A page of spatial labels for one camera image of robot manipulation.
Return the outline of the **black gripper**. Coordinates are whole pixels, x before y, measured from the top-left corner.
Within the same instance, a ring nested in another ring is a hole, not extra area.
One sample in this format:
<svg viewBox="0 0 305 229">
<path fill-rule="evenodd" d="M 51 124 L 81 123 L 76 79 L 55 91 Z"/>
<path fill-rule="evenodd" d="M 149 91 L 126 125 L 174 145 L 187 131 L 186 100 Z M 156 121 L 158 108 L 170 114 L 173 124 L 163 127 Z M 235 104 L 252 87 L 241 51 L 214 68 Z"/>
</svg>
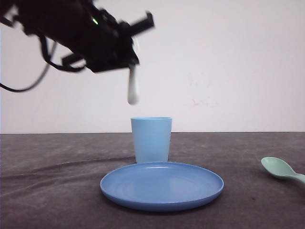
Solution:
<svg viewBox="0 0 305 229">
<path fill-rule="evenodd" d="M 133 36 L 154 27 L 153 15 L 129 24 L 118 22 L 105 9 L 91 10 L 90 26 L 72 54 L 61 59 L 64 67 L 85 60 L 85 67 L 94 73 L 129 68 L 140 63 L 133 49 Z"/>
</svg>

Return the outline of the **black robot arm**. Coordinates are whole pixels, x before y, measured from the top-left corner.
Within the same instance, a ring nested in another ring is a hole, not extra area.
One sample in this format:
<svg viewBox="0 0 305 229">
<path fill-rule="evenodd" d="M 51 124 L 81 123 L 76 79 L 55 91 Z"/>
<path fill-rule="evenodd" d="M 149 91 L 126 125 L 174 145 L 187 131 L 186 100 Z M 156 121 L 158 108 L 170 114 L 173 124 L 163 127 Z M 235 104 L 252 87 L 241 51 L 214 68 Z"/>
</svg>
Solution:
<svg viewBox="0 0 305 229">
<path fill-rule="evenodd" d="M 139 64 L 132 37 L 154 27 L 153 15 L 134 24 L 118 22 L 106 9 L 91 0 L 2 0 L 0 21 L 7 26 L 23 25 L 26 35 L 36 35 L 42 56 L 54 68 L 79 72 L 71 64 L 84 59 L 94 73 L 129 68 Z M 46 39 L 50 38 L 72 51 L 62 65 L 51 61 Z"/>
</svg>

